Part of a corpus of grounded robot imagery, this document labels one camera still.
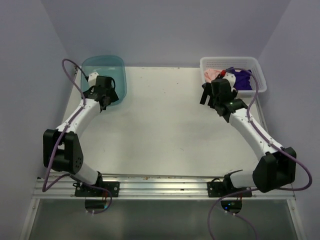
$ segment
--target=glass panel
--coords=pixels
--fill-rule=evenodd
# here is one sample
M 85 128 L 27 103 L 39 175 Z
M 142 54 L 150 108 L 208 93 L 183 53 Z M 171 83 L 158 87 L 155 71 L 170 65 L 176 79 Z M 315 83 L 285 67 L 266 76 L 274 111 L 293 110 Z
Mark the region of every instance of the glass panel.
M 207 214 L 212 200 L 117 200 L 104 213 L 86 213 L 82 199 L 43 199 L 31 240 L 209 240 Z M 244 200 L 242 216 L 261 240 L 297 240 L 286 200 Z M 225 214 L 221 206 L 211 215 L 218 240 L 255 239 L 243 220 Z

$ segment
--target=cable connector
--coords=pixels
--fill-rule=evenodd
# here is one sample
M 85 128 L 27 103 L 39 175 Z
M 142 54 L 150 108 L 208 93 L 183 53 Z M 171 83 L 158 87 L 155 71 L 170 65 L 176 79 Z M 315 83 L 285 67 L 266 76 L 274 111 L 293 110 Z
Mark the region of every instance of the cable connector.
M 64 127 L 70 128 L 70 123 L 66 121 Z
M 90 75 L 88 77 L 89 87 L 96 85 L 96 80 L 97 80 L 98 76 L 99 76 L 99 74 L 96 71 L 90 73 Z
M 274 144 L 274 141 L 270 140 L 268 146 L 271 147 L 272 144 Z

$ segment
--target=white wall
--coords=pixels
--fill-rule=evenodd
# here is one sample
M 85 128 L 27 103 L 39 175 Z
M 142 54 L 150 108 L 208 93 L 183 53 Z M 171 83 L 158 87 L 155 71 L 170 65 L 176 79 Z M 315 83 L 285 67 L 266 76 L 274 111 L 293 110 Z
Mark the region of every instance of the white wall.
M 290 0 L 42 0 L 70 57 L 114 54 L 127 66 L 199 66 L 258 58 Z
M 0 239 L 18 239 L 38 173 L 42 134 L 63 117 L 67 56 L 39 0 L 0 3 Z
M 260 99 L 268 129 L 313 175 L 313 185 L 296 192 L 308 239 L 319 239 L 320 209 L 320 3 L 292 0 L 259 62 L 268 91 Z M 307 183 L 299 168 L 295 186 Z

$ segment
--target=black mounting bracket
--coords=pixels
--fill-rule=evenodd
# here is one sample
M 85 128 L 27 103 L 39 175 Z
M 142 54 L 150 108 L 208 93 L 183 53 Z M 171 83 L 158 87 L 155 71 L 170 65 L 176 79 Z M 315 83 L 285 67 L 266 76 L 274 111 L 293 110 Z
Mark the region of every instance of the black mounting bracket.
M 81 185 L 80 182 L 75 182 L 73 184 L 75 187 L 74 196 L 76 197 L 102 197 L 103 191 L 95 188 L 91 188 L 87 185 Z M 118 181 L 103 181 L 99 185 L 100 188 L 107 189 L 111 192 L 113 198 L 119 196 L 120 183 Z
M 226 184 L 226 180 L 220 181 L 219 178 L 215 178 L 212 181 L 208 181 L 206 183 L 206 186 L 207 186 L 209 198 L 220 198 L 228 194 L 246 190 L 245 187 L 243 188 L 228 187 L 228 185 Z M 236 195 L 235 197 L 250 198 L 252 197 L 252 192 L 246 192 L 246 193 L 240 194 L 239 196 Z

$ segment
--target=purple cloth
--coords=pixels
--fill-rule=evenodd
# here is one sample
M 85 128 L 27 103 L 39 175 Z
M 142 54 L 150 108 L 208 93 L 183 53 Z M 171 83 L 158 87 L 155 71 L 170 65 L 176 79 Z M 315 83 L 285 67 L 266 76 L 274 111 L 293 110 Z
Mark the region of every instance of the purple cloth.
M 229 68 L 226 70 L 228 73 L 234 74 L 235 84 L 234 88 L 239 90 L 252 90 L 250 86 L 250 74 L 246 71 L 236 71 L 234 68 Z

